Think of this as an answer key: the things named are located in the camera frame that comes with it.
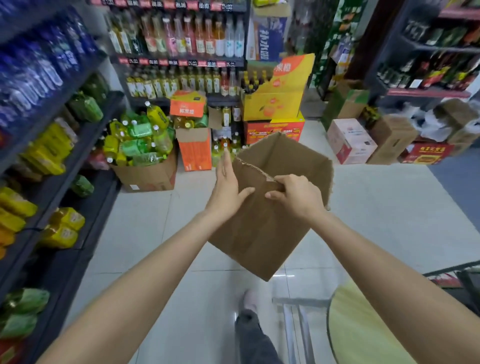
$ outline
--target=white sneaker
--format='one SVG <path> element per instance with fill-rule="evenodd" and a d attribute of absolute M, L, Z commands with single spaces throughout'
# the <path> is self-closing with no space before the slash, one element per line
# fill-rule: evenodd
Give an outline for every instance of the white sneaker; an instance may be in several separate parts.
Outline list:
<path fill-rule="evenodd" d="M 246 290 L 243 295 L 243 309 L 257 313 L 257 294 L 253 290 Z"/>

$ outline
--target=beverage shelf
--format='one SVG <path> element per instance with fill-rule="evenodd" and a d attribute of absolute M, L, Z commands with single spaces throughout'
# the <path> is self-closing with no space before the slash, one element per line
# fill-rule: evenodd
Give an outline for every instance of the beverage shelf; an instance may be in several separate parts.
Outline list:
<path fill-rule="evenodd" d="M 198 1 L 198 0 L 90 0 L 92 5 L 116 8 L 143 8 L 163 10 L 206 10 L 212 12 L 246 12 L 246 1 Z"/>
<path fill-rule="evenodd" d="M 27 352 L 22 364 L 34 364 L 60 334 L 121 187 L 112 170 L 97 171 L 92 183 L 95 186 L 94 195 L 84 199 L 80 205 L 85 216 L 85 225 L 79 232 L 83 249 L 42 249 L 39 252 L 39 261 L 33 269 L 38 278 L 34 279 L 33 286 L 48 290 L 50 300 L 39 314 L 34 332 L 26 339 Z"/>
<path fill-rule="evenodd" d="M 131 64 L 140 66 L 193 66 L 193 67 L 244 67 L 242 57 L 202 58 L 199 56 L 185 56 L 181 58 L 162 58 L 152 55 L 126 56 L 117 54 L 110 57 L 112 63 Z"/>
<path fill-rule="evenodd" d="M 221 94 L 206 94 L 207 105 L 216 106 L 237 106 L 240 104 L 240 96 L 222 96 Z M 166 97 L 147 99 L 146 97 L 129 97 L 130 105 L 133 108 L 141 108 L 145 106 L 145 101 L 150 101 L 153 105 L 170 106 L 170 100 Z"/>
<path fill-rule="evenodd" d="M 468 91 L 453 91 L 445 90 L 439 87 L 430 87 L 428 89 L 420 88 L 390 88 L 383 83 L 381 79 L 375 77 L 377 86 L 382 89 L 382 93 L 388 96 L 404 96 L 404 97 L 432 97 L 432 98 L 444 98 L 444 97 L 456 97 L 456 98 L 469 98 L 471 93 Z"/>
<path fill-rule="evenodd" d="M 0 22 L 0 44 L 5 44 L 17 35 L 32 29 L 74 2 L 76 0 L 42 1 L 37 6 L 29 6 L 27 9 L 5 17 Z"/>
<path fill-rule="evenodd" d="M 37 109 L 34 115 L 29 118 L 29 122 L 16 131 L 15 135 L 7 142 L 4 148 L 0 149 L 0 173 L 12 164 L 18 153 L 21 153 L 28 143 L 34 140 L 50 124 L 57 115 L 61 107 L 70 99 L 88 79 L 88 77 L 97 70 L 107 55 L 103 52 L 86 60 L 84 69 L 73 73 L 69 79 L 64 80 L 63 86 L 52 97 L 43 100 L 43 103 Z"/>
<path fill-rule="evenodd" d="M 448 7 L 440 11 L 439 18 L 480 20 L 480 9 Z"/>
<path fill-rule="evenodd" d="M 102 108 L 104 118 L 98 123 L 85 123 L 79 133 L 79 140 L 64 164 L 66 172 L 59 176 L 49 176 L 41 183 L 24 192 L 24 196 L 38 206 L 37 213 L 27 219 L 24 230 L 16 236 L 15 243 L 7 247 L 7 254 L 0 260 L 0 300 L 11 289 L 19 272 L 33 251 L 43 229 L 60 204 L 73 179 L 82 167 L 95 142 L 102 134 L 107 123 L 121 106 L 123 93 L 115 91 L 108 95 Z"/>
<path fill-rule="evenodd" d="M 425 51 L 443 51 L 443 52 L 452 52 L 452 53 L 471 53 L 477 54 L 480 53 L 480 47 L 438 47 L 438 46 L 428 46 L 426 44 L 421 44 L 415 40 L 409 39 L 404 34 L 400 38 L 412 48 L 412 50 L 425 50 Z"/>

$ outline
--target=white tile floor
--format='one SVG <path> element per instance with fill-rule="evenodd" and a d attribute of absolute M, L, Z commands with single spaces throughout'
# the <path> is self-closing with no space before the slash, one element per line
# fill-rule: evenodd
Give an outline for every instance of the white tile floor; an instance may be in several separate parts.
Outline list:
<path fill-rule="evenodd" d="M 300 142 L 336 161 L 316 121 L 306 122 Z M 427 167 L 336 165 L 334 182 L 332 211 L 416 270 L 424 273 L 480 256 L 480 234 Z M 174 191 L 120 193 L 67 324 L 201 211 L 214 183 L 213 171 L 183 172 L 180 165 Z M 233 324 L 247 288 L 258 292 L 262 328 L 287 362 L 283 314 L 272 305 L 272 297 L 327 299 L 346 279 L 336 258 L 312 231 L 268 283 L 207 244 L 130 363 L 233 363 Z M 333 364 L 324 310 L 309 310 L 308 316 L 317 363 Z M 297 362 L 304 364 L 296 315 L 294 323 L 300 348 Z"/>

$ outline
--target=hand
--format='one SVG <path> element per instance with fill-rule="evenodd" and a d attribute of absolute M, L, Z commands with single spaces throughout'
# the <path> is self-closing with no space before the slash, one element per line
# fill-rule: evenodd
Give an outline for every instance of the hand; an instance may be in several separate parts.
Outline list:
<path fill-rule="evenodd" d="M 226 150 L 216 166 L 216 183 L 205 212 L 223 224 L 235 215 L 243 201 L 254 191 L 254 187 L 247 187 L 239 193 L 230 153 Z"/>
<path fill-rule="evenodd" d="M 285 193 L 270 191 L 265 197 L 280 201 L 297 217 L 308 221 L 326 211 L 322 193 L 317 186 L 307 180 L 307 177 L 289 174 L 276 176 L 275 180 L 285 185 Z"/>

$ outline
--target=gray pants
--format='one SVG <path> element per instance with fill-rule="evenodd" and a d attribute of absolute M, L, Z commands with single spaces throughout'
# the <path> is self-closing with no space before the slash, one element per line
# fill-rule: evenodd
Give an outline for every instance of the gray pants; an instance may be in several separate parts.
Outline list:
<path fill-rule="evenodd" d="M 283 364 L 252 310 L 242 310 L 235 323 L 241 364 Z"/>

